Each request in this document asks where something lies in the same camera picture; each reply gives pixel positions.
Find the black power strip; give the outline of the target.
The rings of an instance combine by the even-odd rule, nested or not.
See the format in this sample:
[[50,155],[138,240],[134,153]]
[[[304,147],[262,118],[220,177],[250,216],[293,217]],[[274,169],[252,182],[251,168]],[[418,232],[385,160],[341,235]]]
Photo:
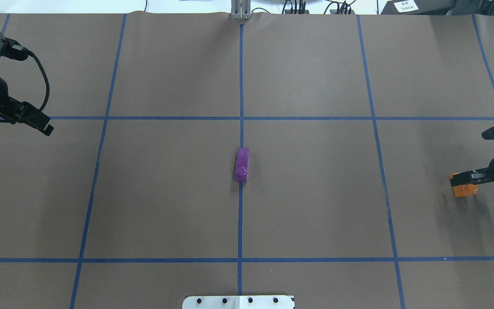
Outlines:
[[302,15],[308,14],[305,0],[285,0],[282,6],[281,14]]

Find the black box with label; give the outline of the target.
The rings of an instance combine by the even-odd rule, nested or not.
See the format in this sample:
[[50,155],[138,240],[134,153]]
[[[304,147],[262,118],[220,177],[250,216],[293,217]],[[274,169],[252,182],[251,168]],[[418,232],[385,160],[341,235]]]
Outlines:
[[446,15],[454,0],[391,0],[380,15]]

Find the white metal mounting plate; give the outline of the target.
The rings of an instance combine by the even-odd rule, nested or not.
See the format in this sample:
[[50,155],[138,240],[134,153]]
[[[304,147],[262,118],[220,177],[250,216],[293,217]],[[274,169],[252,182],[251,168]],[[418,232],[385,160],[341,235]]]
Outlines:
[[288,295],[230,295],[186,297],[183,309],[294,309],[295,299]]

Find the brown table mat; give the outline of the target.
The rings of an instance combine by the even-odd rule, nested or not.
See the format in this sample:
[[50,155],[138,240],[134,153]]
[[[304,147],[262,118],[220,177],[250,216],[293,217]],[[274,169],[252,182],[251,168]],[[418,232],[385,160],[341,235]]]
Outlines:
[[0,309],[494,309],[494,17],[0,14]]

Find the orange trapezoid block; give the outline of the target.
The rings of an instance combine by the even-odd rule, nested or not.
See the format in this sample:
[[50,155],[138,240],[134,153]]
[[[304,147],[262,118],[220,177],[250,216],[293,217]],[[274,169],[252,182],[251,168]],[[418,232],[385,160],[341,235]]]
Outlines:
[[466,198],[475,195],[479,187],[475,184],[467,184],[459,186],[451,185],[451,188],[455,198]]

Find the purple trapezoid block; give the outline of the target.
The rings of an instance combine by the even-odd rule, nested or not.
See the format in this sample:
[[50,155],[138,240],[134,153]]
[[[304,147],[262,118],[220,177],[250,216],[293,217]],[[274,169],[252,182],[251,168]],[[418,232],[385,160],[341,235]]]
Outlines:
[[235,164],[235,181],[246,183],[248,178],[250,149],[240,147],[237,151]]

